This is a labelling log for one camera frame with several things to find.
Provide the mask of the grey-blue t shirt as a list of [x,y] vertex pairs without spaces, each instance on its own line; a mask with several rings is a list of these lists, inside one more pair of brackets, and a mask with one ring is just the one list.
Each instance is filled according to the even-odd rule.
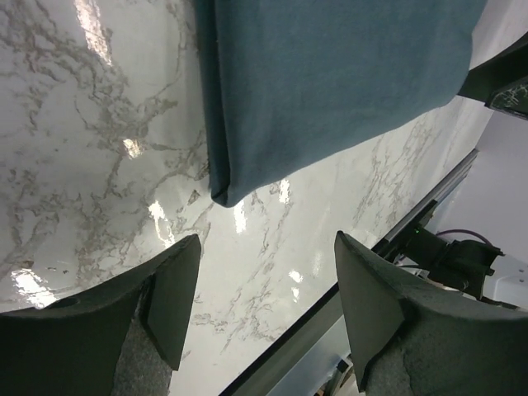
[[197,1],[212,200],[449,103],[483,1]]

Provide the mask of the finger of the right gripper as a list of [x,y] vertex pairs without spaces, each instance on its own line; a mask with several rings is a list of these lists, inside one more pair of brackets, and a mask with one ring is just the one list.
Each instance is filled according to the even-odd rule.
[[471,69],[457,95],[527,120],[527,34]]

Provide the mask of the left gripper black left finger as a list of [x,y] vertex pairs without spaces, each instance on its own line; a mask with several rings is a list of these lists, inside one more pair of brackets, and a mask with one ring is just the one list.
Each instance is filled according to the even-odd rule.
[[3,313],[2,394],[167,394],[182,360],[200,256],[199,238],[189,235],[45,309]]

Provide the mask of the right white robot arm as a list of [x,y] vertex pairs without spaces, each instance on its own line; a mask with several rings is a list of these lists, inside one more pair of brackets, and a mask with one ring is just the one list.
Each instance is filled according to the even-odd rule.
[[[527,119],[527,35],[469,71],[460,97],[482,102],[508,116]],[[486,238],[451,242],[416,227],[403,254],[427,272],[427,279],[487,304],[527,310],[527,265],[516,262]]]

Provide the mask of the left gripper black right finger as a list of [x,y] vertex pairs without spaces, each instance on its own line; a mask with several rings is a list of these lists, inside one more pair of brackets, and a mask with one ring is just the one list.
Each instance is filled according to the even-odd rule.
[[337,283],[367,395],[525,395],[527,314],[468,299],[338,232]]

